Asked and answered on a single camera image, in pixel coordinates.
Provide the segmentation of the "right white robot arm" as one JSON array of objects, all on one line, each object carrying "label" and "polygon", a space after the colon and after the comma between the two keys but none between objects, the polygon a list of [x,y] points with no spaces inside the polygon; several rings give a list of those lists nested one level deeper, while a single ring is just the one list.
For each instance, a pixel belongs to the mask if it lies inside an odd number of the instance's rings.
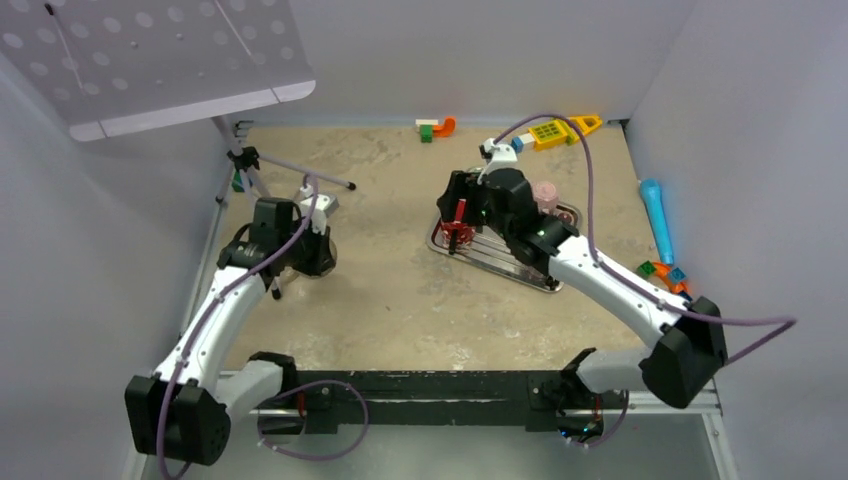
[{"label": "right white robot arm", "polygon": [[569,404],[584,407],[600,393],[636,389],[684,409],[727,364],[714,302],[659,290],[592,249],[576,227],[539,211],[521,171],[455,170],[436,205],[447,225],[491,229],[519,263],[577,289],[642,340],[643,348],[632,351],[583,351],[561,381]]}]

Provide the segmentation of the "small dark brown mug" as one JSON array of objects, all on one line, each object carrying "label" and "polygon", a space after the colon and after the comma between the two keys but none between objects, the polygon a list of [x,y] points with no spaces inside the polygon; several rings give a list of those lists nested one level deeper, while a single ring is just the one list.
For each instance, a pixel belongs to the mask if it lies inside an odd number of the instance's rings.
[{"label": "small dark brown mug", "polygon": [[562,220],[564,223],[571,225],[573,227],[577,227],[579,224],[579,216],[575,214],[573,210],[569,209],[557,209],[555,212],[555,216]]}]

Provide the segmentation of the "pink mug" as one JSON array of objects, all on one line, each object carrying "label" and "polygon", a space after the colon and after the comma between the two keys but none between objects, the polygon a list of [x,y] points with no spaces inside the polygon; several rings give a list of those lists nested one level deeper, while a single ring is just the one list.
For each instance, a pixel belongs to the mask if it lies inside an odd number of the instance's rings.
[{"label": "pink mug", "polygon": [[531,185],[533,199],[540,213],[556,214],[559,195],[556,186],[549,181],[538,181]]}]

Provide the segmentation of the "red mug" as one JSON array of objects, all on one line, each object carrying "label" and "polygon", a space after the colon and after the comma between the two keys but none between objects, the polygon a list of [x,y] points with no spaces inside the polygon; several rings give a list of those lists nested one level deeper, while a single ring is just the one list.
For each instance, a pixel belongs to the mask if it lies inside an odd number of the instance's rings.
[{"label": "red mug", "polygon": [[464,222],[466,206],[467,200],[460,199],[453,218],[450,221],[439,222],[442,244],[449,255],[468,250],[476,235],[476,228]]}]

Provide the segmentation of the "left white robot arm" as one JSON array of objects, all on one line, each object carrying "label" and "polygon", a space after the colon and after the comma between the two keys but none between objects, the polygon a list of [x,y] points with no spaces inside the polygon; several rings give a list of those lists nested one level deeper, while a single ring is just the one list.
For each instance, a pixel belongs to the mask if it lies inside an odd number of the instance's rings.
[{"label": "left white robot arm", "polygon": [[235,375],[220,374],[249,313],[287,269],[320,278],[336,266],[329,217],[332,194],[299,202],[264,197],[253,219],[222,249],[211,286],[173,350],[148,376],[134,376],[124,400],[137,452],[209,466],[231,428],[262,401],[284,409],[297,399],[292,360],[260,352]]}]

